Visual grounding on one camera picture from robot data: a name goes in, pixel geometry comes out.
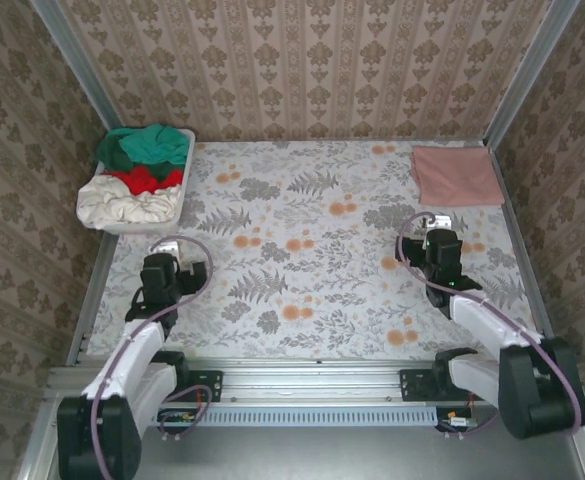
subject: wall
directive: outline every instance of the wall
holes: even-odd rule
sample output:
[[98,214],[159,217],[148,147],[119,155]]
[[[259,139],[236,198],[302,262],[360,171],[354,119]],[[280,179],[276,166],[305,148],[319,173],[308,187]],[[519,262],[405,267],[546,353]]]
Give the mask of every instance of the wall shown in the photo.
[[549,0],[60,0],[123,123],[481,138]]
[[497,157],[551,320],[585,382],[585,0]]
[[0,0],[0,479],[72,338],[98,249],[74,202],[103,133],[29,3]]

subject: patterned table surface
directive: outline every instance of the patterned table surface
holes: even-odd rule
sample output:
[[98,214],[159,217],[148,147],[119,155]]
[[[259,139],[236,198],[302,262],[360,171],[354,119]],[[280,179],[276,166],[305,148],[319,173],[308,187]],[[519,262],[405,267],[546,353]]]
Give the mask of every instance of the patterned table surface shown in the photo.
[[[190,357],[324,359],[431,359],[476,346],[393,258],[403,221],[422,210],[410,176],[416,144],[197,145],[179,233],[210,248],[215,271],[206,293],[179,310],[168,346]],[[464,273],[533,325],[501,208],[435,211],[451,215],[464,240]],[[119,237],[88,354],[118,342],[158,238]],[[205,258],[196,247],[181,250]]]

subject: white basket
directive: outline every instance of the white basket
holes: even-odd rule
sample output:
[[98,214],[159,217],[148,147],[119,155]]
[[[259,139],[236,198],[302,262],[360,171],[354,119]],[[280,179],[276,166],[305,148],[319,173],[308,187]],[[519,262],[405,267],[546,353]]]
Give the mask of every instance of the white basket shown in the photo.
[[[194,142],[196,135],[192,130],[187,128],[178,129],[183,135],[188,137],[190,147],[188,149],[188,156],[185,160],[185,169],[183,170],[183,182],[181,182],[181,189],[179,190],[179,198],[174,210],[174,217],[165,222],[154,223],[132,223],[132,222],[115,222],[110,225],[105,225],[101,230],[112,233],[114,235],[126,235],[134,233],[165,235],[168,233],[176,233],[179,227],[179,220],[181,219],[181,212],[183,211],[183,202],[185,201],[185,189],[188,184],[188,177],[190,176],[190,166],[192,165],[192,157],[194,155]],[[95,175],[103,172],[104,167],[102,163],[96,168]],[[88,228],[95,228],[93,225],[85,225]]]

